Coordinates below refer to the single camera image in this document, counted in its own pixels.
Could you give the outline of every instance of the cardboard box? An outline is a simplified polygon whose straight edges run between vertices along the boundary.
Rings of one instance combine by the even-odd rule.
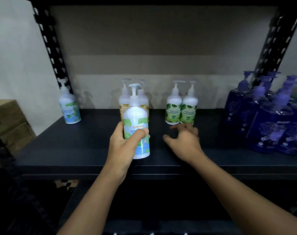
[[[0,100],[0,135],[27,122],[15,100]]]
[[[17,154],[24,146],[35,138],[35,134],[27,122],[0,136],[11,154]]]

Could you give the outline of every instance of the hand holding bottle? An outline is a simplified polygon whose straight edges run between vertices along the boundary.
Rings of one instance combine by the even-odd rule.
[[[121,121],[111,135],[104,169],[110,170],[111,175],[117,177],[120,183],[122,183],[126,177],[137,145],[142,138],[147,136],[148,131],[147,128],[137,129],[130,138],[124,139],[123,122]]]
[[[176,124],[170,128],[178,130],[178,138],[171,138],[169,135],[164,135],[163,139],[178,158],[191,164],[200,156],[205,157],[198,137],[199,131],[191,123]]]

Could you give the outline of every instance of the bottle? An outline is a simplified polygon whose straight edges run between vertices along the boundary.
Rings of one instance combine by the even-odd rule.
[[[148,115],[148,120],[149,120],[149,99],[147,95],[144,93],[144,89],[143,89],[144,82],[145,82],[144,80],[140,80],[141,88],[138,89],[138,96],[140,100],[140,107],[146,111]]]
[[[261,105],[256,112],[246,136],[247,143],[253,150],[269,153],[278,144],[294,114],[292,108],[287,106],[294,83],[290,81],[289,86],[286,85],[276,94],[271,103]]]
[[[125,139],[131,137],[137,129],[149,128],[148,115],[146,110],[140,107],[139,97],[136,95],[137,88],[140,84],[130,84],[132,95],[130,97],[130,108],[125,111],[123,115],[124,136]],[[136,150],[133,159],[141,159],[149,156],[149,135],[143,138]]]
[[[229,92],[225,109],[222,113],[221,120],[225,125],[233,125],[235,122],[235,115],[239,108],[243,96],[248,92],[249,83],[247,78],[254,71],[244,71],[244,80],[240,81],[238,87]]]
[[[236,116],[236,131],[243,138],[246,136],[261,104],[269,102],[268,98],[264,96],[266,92],[264,85],[270,79],[271,76],[261,76],[260,85],[254,87],[251,93],[246,94],[240,103]]]
[[[120,120],[123,121],[123,114],[129,108],[130,94],[127,88],[127,81],[130,81],[131,78],[124,78],[121,82],[123,83],[123,88],[121,89],[122,95],[119,97],[119,111],[120,111]]]
[[[293,120],[280,138],[278,145],[276,145],[276,150],[295,155],[297,154],[297,103],[292,104],[291,108],[294,112]]]
[[[174,80],[174,88],[171,91],[171,95],[167,97],[166,117],[167,124],[178,124],[180,121],[182,98],[179,96],[178,83],[185,82],[183,80]]]
[[[282,87],[277,91],[277,93],[280,93],[286,87],[286,85],[287,85],[287,87],[289,87],[290,86],[290,82],[291,81],[295,81],[296,79],[297,79],[297,76],[296,75],[289,75],[289,76],[287,76],[287,79],[283,82]],[[270,101],[272,101],[274,99],[274,97],[275,97],[275,95],[271,95],[271,96],[268,97],[268,99]],[[287,105],[290,106],[293,103],[294,103],[294,99],[290,97],[289,102],[288,102]]]
[[[196,80],[190,80],[191,88],[188,90],[188,94],[182,100],[180,123],[192,123],[194,124],[194,118],[196,114],[196,107],[198,99],[194,96],[194,84]]]
[[[69,89],[65,86],[68,78],[57,78],[57,81],[61,83],[59,104],[66,124],[75,124],[80,122],[81,116],[79,107],[76,103],[76,98],[73,94],[70,94]]]
[[[272,85],[272,80],[274,78],[277,78],[276,74],[280,74],[280,73],[281,72],[268,71],[268,76],[271,76],[271,79],[269,81],[264,82],[264,85],[263,85],[266,89],[265,97],[267,97],[268,99],[275,94],[272,90],[270,90]]]

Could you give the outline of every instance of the green label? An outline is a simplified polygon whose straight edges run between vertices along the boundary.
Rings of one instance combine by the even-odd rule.
[[[194,123],[195,113],[197,106],[182,105],[180,122],[182,123]]]
[[[167,104],[165,119],[169,123],[178,123],[180,119],[181,105]]]

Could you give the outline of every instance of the white pump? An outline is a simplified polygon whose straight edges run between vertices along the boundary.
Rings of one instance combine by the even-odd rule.
[[[144,95],[144,89],[143,89],[143,85],[144,85],[145,81],[143,79],[140,80],[140,89],[138,89],[138,95]]]
[[[185,83],[183,80],[173,80],[174,82],[174,88],[171,91],[171,95],[179,95],[179,89],[178,89],[178,83]]]
[[[123,83],[123,88],[121,89],[121,92],[123,95],[130,95],[129,90],[127,88],[127,81],[131,81],[131,78],[124,78],[121,82]]]
[[[188,90],[189,96],[194,96],[194,84],[197,82],[196,79],[190,80],[191,88]]]
[[[140,106],[140,100],[139,100],[139,97],[137,96],[137,88],[140,87],[140,84],[139,83],[130,84],[129,87],[131,87],[131,90],[132,90],[129,106]]]
[[[65,77],[63,79],[57,78],[57,81],[61,84],[60,88],[60,94],[61,95],[69,95],[69,89],[65,86],[65,83],[68,81],[68,77]]]

